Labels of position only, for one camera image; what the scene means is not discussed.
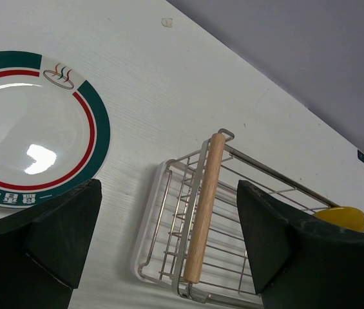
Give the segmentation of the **green red rimmed plate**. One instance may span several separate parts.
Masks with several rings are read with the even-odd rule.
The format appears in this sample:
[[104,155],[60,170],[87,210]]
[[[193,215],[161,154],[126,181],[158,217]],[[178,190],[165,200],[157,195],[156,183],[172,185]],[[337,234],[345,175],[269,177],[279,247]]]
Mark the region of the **green red rimmed plate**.
[[110,140],[101,96],[72,67],[0,51],[0,207],[31,207],[93,178]]

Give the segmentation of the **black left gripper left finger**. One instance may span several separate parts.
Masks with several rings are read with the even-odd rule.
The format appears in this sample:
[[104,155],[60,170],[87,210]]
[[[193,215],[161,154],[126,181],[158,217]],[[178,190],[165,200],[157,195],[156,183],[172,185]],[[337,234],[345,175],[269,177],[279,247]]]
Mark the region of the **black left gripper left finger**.
[[101,201],[101,182],[91,179],[0,219],[0,308],[69,306]]

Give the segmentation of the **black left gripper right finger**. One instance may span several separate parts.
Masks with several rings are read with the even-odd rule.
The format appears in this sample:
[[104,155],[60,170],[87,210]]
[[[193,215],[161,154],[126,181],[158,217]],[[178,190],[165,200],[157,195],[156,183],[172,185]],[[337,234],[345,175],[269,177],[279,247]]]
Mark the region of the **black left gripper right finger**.
[[315,218],[245,180],[236,204],[265,308],[364,308],[364,233]]

